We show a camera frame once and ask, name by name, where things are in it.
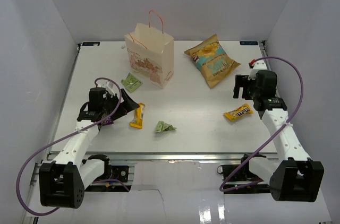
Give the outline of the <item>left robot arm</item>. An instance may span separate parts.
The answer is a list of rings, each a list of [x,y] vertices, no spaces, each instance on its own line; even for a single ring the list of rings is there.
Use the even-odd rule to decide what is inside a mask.
[[[102,126],[139,108],[125,90],[122,103],[108,88],[95,87],[89,91],[89,100],[82,105],[77,117],[75,135],[60,153],[39,169],[39,193],[42,206],[77,209],[86,188],[96,180],[106,181],[112,176],[108,156],[92,155],[85,159],[88,147]]]

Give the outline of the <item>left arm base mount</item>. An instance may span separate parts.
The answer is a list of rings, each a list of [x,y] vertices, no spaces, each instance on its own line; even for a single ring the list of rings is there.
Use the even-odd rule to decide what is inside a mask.
[[[97,177],[92,185],[105,184],[107,187],[119,184],[118,181],[126,183],[129,176],[129,166],[112,166],[107,165],[104,173]]]

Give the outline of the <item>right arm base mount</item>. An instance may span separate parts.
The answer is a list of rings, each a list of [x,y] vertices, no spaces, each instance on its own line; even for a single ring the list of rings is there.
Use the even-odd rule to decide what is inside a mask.
[[[227,178],[227,176],[233,172],[234,169],[237,168],[237,164],[232,165],[219,165],[216,169],[217,174],[223,177],[223,180]],[[223,189],[235,187],[235,189],[224,192],[224,194],[261,194],[261,193],[270,193],[269,186],[266,183],[258,183],[252,186],[247,186],[240,188],[243,184],[248,184],[251,182],[258,181],[258,176],[251,174],[244,170],[244,167],[239,170],[233,177],[231,177],[228,182],[225,184]]]

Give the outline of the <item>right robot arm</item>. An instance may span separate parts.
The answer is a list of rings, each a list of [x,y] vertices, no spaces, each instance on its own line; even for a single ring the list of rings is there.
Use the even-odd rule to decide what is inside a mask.
[[[234,98],[252,100],[277,151],[279,164],[255,154],[244,156],[240,175],[247,181],[260,178],[269,185],[275,201],[314,202],[317,199],[324,167],[313,161],[298,140],[289,122],[287,106],[276,96],[277,75],[259,70],[254,76],[237,75]]]

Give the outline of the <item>large chips bag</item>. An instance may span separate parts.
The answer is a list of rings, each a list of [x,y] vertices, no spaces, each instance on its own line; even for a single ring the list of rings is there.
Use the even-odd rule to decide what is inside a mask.
[[[227,55],[216,34],[184,53],[193,59],[211,89],[241,65]]]

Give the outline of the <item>purple snack packet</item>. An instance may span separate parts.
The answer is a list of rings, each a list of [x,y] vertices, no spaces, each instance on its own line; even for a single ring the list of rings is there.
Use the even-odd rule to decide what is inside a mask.
[[[104,120],[103,122],[99,123],[98,126],[107,126],[107,125],[112,125],[114,122],[112,121],[112,119],[109,117],[106,120]]]

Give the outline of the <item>yellow M&M's packet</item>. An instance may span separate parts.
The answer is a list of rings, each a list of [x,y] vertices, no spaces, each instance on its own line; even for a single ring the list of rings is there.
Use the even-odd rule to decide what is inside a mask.
[[[243,104],[240,107],[229,111],[229,112],[225,112],[224,116],[231,122],[235,122],[238,119],[240,119],[241,117],[243,117],[244,115],[247,114],[253,114],[253,110],[250,108],[250,106],[248,104]]]

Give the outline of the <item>green snack packet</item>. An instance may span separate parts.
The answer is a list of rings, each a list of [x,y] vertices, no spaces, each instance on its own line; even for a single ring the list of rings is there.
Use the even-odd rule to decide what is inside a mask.
[[[136,89],[143,85],[143,83],[132,73],[129,73],[125,79],[122,79],[121,83],[129,93],[133,93]]]
[[[166,131],[174,131],[176,130],[176,127],[174,127],[171,124],[168,124],[164,121],[159,121],[156,125],[155,133],[162,133]]]

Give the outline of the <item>yellow snack bar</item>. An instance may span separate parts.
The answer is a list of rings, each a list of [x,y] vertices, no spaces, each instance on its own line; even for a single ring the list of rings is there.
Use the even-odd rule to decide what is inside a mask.
[[[134,118],[130,121],[130,126],[138,129],[143,128],[145,104],[139,103],[139,107],[134,111]]]

